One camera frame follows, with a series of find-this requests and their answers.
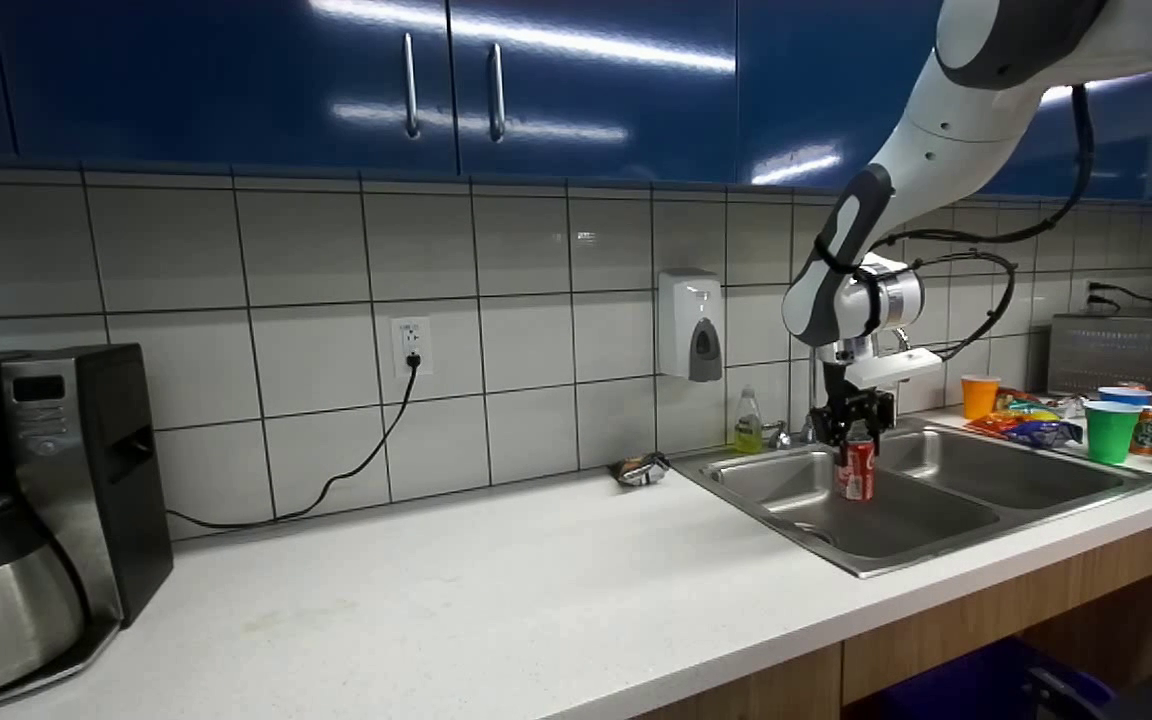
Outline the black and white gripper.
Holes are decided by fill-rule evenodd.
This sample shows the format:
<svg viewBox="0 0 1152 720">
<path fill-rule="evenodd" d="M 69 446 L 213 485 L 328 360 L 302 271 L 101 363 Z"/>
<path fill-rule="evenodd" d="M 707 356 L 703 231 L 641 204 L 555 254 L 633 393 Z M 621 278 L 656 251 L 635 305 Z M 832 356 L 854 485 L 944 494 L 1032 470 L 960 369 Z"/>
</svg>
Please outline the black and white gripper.
<svg viewBox="0 0 1152 720">
<path fill-rule="evenodd" d="M 940 369 L 932 347 L 899 347 L 879 356 L 873 340 L 841 340 L 825 347 L 825 405 L 807 411 L 813 437 L 828 446 L 846 442 L 854 424 L 869 428 L 873 450 L 896 424 L 896 388 Z"/>
</svg>

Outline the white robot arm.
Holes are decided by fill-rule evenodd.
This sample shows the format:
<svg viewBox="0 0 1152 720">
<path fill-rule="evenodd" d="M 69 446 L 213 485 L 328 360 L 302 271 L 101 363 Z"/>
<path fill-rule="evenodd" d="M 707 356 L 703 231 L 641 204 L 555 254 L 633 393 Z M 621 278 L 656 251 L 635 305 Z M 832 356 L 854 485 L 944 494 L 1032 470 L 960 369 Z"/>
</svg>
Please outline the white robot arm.
<svg viewBox="0 0 1152 720">
<path fill-rule="evenodd" d="M 785 329 L 825 351 L 825 401 L 807 428 L 828 446 L 879 442 L 891 388 L 951 351 L 873 351 L 879 329 L 919 307 L 911 263 L 887 239 L 937 239 L 919 214 L 979 193 L 1019 147 L 1042 97 L 1067 87 L 1082 155 L 1077 193 L 1092 170 L 1087 83 L 1152 71 L 1152 0 L 944 0 L 937 44 L 879 151 L 846 183 L 789 285 Z"/>
</svg>

